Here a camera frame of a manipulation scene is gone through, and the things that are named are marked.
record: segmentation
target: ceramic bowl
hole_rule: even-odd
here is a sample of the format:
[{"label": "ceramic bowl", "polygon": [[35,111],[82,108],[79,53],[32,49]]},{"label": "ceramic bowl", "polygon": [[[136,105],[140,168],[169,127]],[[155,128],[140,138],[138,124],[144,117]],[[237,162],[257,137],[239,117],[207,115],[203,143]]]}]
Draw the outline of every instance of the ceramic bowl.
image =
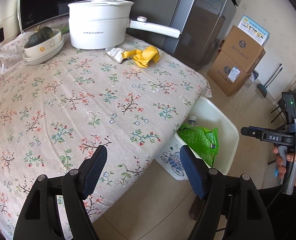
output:
[{"label": "ceramic bowl", "polygon": [[32,65],[32,66],[44,63],[47,60],[50,60],[52,57],[56,56],[60,52],[60,50],[63,48],[63,46],[64,46],[64,39],[63,39],[63,42],[61,42],[56,49],[52,49],[50,53],[43,54],[42,57],[39,57],[35,60],[31,60],[31,61],[25,60],[25,61],[27,62],[28,65]]},{"label": "ceramic bowl", "polygon": [[43,53],[41,53],[41,54],[39,54],[39,55],[37,55],[37,56],[35,56],[35,57],[28,57],[27,54],[26,54],[26,52],[24,52],[24,53],[23,53],[23,58],[24,58],[24,60],[25,60],[26,62],[28,62],[28,61],[33,61],[33,60],[36,60],[36,59],[42,58],[42,57],[44,57],[44,56],[50,54],[50,53],[51,53],[52,51],[54,51],[55,49],[57,49],[60,45],[62,45],[63,42],[64,42],[64,37],[62,37],[61,41],[60,41],[57,45],[53,46],[51,49],[49,49],[49,50],[47,50],[47,51],[45,51],[45,52],[43,52]]},{"label": "ceramic bowl", "polygon": [[36,46],[24,49],[27,57],[35,57],[42,53],[47,52],[52,49],[54,46],[59,44],[62,40],[61,31],[59,29],[53,29],[54,36]]}]

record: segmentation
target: refrigerator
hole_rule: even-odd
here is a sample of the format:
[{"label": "refrigerator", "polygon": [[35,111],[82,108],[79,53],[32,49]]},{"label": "refrigerator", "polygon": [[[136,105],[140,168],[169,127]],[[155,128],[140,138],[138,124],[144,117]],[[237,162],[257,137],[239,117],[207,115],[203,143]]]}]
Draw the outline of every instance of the refrigerator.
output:
[{"label": "refrigerator", "polygon": [[179,39],[128,29],[131,36],[164,50],[193,69],[207,65],[236,13],[241,0],[130,0],[130,18],[181,31]]}]

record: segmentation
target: green pumpkin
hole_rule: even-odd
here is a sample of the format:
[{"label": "green pumpkin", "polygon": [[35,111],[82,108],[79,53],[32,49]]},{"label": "green pumpkin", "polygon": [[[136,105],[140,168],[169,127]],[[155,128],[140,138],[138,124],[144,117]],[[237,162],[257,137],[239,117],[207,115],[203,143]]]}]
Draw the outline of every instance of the green pumpkin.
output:
[{"label": "green pumpkin", "polygon": [[45,26],[40,28],[40,25],[37,26],[35,33],[33,33],[27,43],[24,45],[24,48],[30,48],[36,46],[54,36],[54,32],[51,28]]}]

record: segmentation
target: floral tablecloth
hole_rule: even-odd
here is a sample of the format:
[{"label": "floral tablecloth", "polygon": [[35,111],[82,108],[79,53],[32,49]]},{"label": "floral tablecloth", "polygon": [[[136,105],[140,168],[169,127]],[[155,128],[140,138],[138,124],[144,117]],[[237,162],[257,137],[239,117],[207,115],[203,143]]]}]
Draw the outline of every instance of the floral tablecloth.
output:
[{"label": "floral tablecloth", "polygon": [[[63,27],[67,18],[47,25]],[[7,71],[0,83],[0,230],[12,239],[21,207],[40,174],[62,176],[105,145],[108,160],[85,200],[91,221],[120,198],[185,120],[207,80],[160,51],[160,61],[138,68],[117,64],[104,50],[64,48],[44,64],[22,60],[28,34],[0,48]],[[127,50],[144,49],[126,36]],[[71,232],[58,206],[65,237]]]}]

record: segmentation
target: white electric hot pot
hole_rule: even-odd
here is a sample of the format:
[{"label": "white electric hot pot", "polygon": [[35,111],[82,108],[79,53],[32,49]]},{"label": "white electric hot pot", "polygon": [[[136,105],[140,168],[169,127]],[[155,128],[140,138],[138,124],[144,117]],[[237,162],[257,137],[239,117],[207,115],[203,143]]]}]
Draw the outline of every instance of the white electric hot pot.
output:
[{"label": "white electric hot pot", "polygon": [[107,49],[125,40],[127,28],[180,36],[180,31],[146,22],[145,17],[129,20],[133,2],[123,0],[88,0],[70,3],[71,44],[78,49]]}]

